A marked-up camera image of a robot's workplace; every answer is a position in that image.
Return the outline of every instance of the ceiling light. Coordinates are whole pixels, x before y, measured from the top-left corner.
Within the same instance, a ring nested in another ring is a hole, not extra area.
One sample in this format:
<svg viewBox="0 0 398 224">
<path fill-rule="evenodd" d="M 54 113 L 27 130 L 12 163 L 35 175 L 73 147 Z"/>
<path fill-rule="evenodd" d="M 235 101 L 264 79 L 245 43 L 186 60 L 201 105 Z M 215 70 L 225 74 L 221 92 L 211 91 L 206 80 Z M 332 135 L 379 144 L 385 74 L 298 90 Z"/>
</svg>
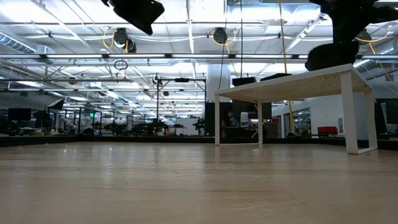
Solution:
<svg viewBox="0 0 398 224">
<path fill-rule="evenodd" d="M 70 98 L 77 101 L 88 101 L 88 99 L 84 97 L 71 96 Z"/>
<path fill-rule="evenodd" d="M 292 58 L 293 55 L 286 55 L 287 59 Z M 284 58 L 283 55 L 263 55 L 263 54 L 251 54 L 251 55 L 236 55 L 236 58 Z"/>
<path fill-rule="evenodd" d="M 24 54 L 24 55 L 4 54 L 4 55 L 0 55 L 0 58 L 40 58 L 40 55 L 36 55 L 36 54 Z"/>
<path fill-rule="evenodd" d="M 25 82 L 25 81 L 20 81 L 18 82 L 19 84 L 31 86 L 31 87 L 42 87 L 42 85 L 35 83 L 35 82 Z"/>
<path fill-rule="evenodd" d="M 110 58 L 164 58 L 164 54 L 111 54 Z"/>
<path fill-rule="evenodd" d="M 222 58 L 221 54 L 172 54 L 172 58 Z"/>
<path fill-rule="evenodd" d="M 50 54 L 47 55 L 48 58 L 102 58 L 102 55 L 98 54 L 85 54 L 85 55 L 76 55 L 76 54 L 71 54 L 71 55 L 60 55 L 60 54 Z"/>
<path fill-rule="evenodd" d="M 110 54 L 110 52 L 108 52 L 108 50 L 106 49 L 100 49 L 100 51 L 106 52 L 107 54 Z"/>
<path fill-rule="evenodd" d="M 40 91 L 39 89 L 7 89 L 8 91 Z"/>
<path fill-rule="evenodd" d="M 56 93 L 56 92 L 50 92 L 50 93 L 53 94 L 54 96 L 64 97 L 64 95 Z"/>
</svg>

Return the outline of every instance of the cable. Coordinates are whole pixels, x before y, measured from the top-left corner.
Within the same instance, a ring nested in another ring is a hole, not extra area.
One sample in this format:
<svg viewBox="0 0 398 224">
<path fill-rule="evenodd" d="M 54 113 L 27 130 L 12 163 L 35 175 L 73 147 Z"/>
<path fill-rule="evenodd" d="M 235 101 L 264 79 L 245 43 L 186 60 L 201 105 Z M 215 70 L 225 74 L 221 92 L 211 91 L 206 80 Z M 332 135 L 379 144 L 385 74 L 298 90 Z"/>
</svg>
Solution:
<svg viewBox="0 0 398 224">
<path fill-rule="evenodd" d="M 284 20 L 283 20 L 283 17 L 282 17 L 282 0 L 279 0 L 279 14 L 280 14 L 280 32 L 282 34 L 282 48 L 284 50 L 285 73 L 287 73 L 285 34 L 284 34 Z M 289 115 L 290 115 L 290 132 L 294 132 L 293 106 L 292 106 L 292 102 L 290 100 L 289 100 Z"/>
<path fill-rule="evenodd" d="M 225 27 L 224 27 L 224 30 L 225 30 L 225 31 L 226 31 L 226 25 L 227 25 L 227 23 L 228 23 L 228 17 L 227 17 L 226 14 L 225 14 Z M 214 40 L 213 35 L 211 35 L 211 38 L 213 39 L 213 41 L 214 41 L 216 44 L 218 44 L 218 43 Z M 223 79 L 224 51 L 225 51 L 225 44 L 223 44 L 223 57 L 221 58 L 220 82 L 219 82 L 219 84 L 218 84 L 218 90 L 220 90 L 221 81 L 222 81 L 222 79 Z"/>
<path fill-rule="evenodd" d="M 363 40 L 363 39 L 359 39 L 357 37 L 355 37 L 355 39 L 360 40 L 360 41 L 365 42 L 365 43 L 375 43 L 377 41 L 384 40 L 385 38 L 387 38 L 389 33 L 390 33 L 390 27 L 388 27 L 386 35 L 384 37 L 381 37 L 380 39 L 377 39 L 377 40 Z"/>
<path fill-rule="evenodd" d="M 242 11 L 242 0 L 241 0 L 241 38 L 243 40 L 243 11 Z M 241 78 L 243 75 L 243 41 L 241 41 Z"/>
<path fill-rule="evenodd" d="M 112 34 L 112 44 L 111 44 L 111 46 L 108 46 L 107 44 L 106 44 L 106 42 L 105 42 L 105 35 L 106 35 L 106 31 L 108 30 L 108 28 L 105 28 L 105 32 L 104 32 L 104 36 L 103 36 L 103 39 L 102 39 L 102 42 L 104 43 L 104 46 L 107 48 L 107 49 L 111 49 L 112 47 L 113 47 L 113 42 L 114 42 L 114 32 L 113 32 L 113 34 Z"/>
</svg>

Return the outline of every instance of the wall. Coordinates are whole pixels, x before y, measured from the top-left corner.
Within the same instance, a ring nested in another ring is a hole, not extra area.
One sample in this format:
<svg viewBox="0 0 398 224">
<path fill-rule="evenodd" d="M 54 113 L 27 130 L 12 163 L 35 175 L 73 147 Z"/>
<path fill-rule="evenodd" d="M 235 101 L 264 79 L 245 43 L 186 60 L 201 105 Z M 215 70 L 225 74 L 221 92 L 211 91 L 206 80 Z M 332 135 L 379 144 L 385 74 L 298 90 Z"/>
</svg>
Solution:
<svg viewBox="0 0 398 224">
<path fill-rule="evenodd" d="M 354 95 L 356 127 L 358 139 L 367 139 L 367 129 L 364 113 L 364 96 L 363 94 Z M 310 108 L 311 111 L 311 132 L 318 134 L 318 127 L 332 126 L 338 127 L 338 119 L 343 115 L 343 102 L 341 95 L 322 96 L 308 98 L 304 101 L 295 101 L 293 111 Z M 272 108 L 272 116 L 279 116 L 289 113 L 288 106 L 278 106 Z"/>
</svg>

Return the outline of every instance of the metal frame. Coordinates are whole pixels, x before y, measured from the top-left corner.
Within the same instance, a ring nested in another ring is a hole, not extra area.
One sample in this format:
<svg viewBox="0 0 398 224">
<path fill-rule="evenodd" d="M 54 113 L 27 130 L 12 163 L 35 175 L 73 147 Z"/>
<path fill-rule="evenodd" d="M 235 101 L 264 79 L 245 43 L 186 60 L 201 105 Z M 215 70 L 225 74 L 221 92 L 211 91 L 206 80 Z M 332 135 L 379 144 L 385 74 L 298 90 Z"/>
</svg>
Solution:
<svg viewBox="0 0 398 224">
<path fill-rule="evenodd" d="M 321 77 L 329 74 L 338 74 L 340 76 L 341 83 L 341 95 L 343 100 L 343 116 L 344 116 L 344 128 L 346 133 L 346 150 L 348 154 L 359 155 L 367 152 L 371 152 L 373 150 L 377 150 L 377 135 L 376 135 L 376 123 L 374 120 L 374 98 L 373 98 L 373 89 L 369 85 L 365 85 L 361 90 L 365 95 L 365 110 L 366 110 L 366 121 L 367 121 L 367 129 L 368 129 L 368 139 L 369 139 L 369 148 L 367 149 L 358 149 L 358 138 L 356 135 L 356 121 L 354 114 L 354 94 L 353 94 L 353 81 L 352 76 L 356 75 L 363 82 L 366 83 L 356 71 L 352 65 L 342 65 L 333 68 L 327 68 L 324 70 L 318 70 L 314 72 L 308 72 L 303 75 L 294 75 L 290 77 L 279 78 L 275 80 L 269 80 L 266 82 L 260 83 L 252 83 L 248 85 L 238 86 L 235 88 L 230 88 L 227 90 L 219 90 L 215 92 L 215 142 L 217 146 L 223 146 L 220 143 L 220 96 L 229 97 L 236 100 L 248 101 L 252 103 L 257 103 L 259 110 L 259 122 L 262 121 L 262 99 L 254 99 L 248 97 L 242 97 L 241 95 L 233 95 L 235 91 L 242 90 L 250 90 L 257 87 L 266 87 L 271 85 L 277 85 L 280 83 L 304 80 L 306 78 L 314 78 Z M 259 142 L 258 144 L 262 144 L 262 125 L 259 125 Z"/>
<path fill-rule="evenodd" d="M 165 81 L 165 83 L 163 84 L 162 88 L 160 88 L 159 83 Z M 169 84 L 171 81 L 177 82 L 175 78 L 163 78 L 163 79 L 158 79 L 157 83 L 156 83 L 156 119 L 159 121 L 159 92 L 161 90 L 163 91 L 172 91 L 172 90 L 168 90 L 168 89 L 164 89 L 164 87 L 166 87 L 167 84 Z M 200 90 L 195 90 L 195 91 L 204 91 L 205 92 L 205 101 L 207 99 L 207 81 L 205 79 L 188 79 L 189 82 L 195 82 L 195 84 L 197 84 L 200 87 Z M 204 82 L 205 83 L 205 87 L 201 87 L 199 85 L 198 82 Z"/>
</svg>

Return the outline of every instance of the desk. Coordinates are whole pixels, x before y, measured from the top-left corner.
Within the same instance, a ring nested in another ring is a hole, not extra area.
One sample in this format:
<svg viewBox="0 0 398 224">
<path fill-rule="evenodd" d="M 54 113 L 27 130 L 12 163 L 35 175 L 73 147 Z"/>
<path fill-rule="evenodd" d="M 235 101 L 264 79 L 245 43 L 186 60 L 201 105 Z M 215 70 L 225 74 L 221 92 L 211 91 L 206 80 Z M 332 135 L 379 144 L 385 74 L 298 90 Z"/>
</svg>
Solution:
<svg viewBox="0 0 398 224">
<path fill-rule="evenodd" d="M 362 154 L 377 149 L 376 124 L 374 121 L 373 89 L 351 65 L 340 65 L 299 75 L 276 78 L 264 82 L 241 85 L 215 92 L 216 145 L 220 146 L 220 97 L 257 103 L 259 121 L 262 121 L 262 104 L 298 100 L 317 96 L 342 95 L 343 115 L 348 154 Z M 354 117 L 353 93 L 365 95 L 365 111 L 369 148 L 358 149 Z M 262 125 L 259 125 L 259 144 L 262 144 Z"/>
</svg>

